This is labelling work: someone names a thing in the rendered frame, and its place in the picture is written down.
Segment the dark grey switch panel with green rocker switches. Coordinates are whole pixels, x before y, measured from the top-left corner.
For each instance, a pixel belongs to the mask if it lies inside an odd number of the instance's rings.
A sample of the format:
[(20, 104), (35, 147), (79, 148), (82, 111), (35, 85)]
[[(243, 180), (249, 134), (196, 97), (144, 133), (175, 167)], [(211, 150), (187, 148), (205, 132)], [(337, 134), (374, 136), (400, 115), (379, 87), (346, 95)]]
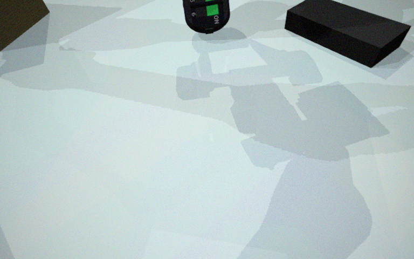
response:
[(196, 32), (210, 34), (230, 18), (229, 0), (183, 0), (185, 21)]

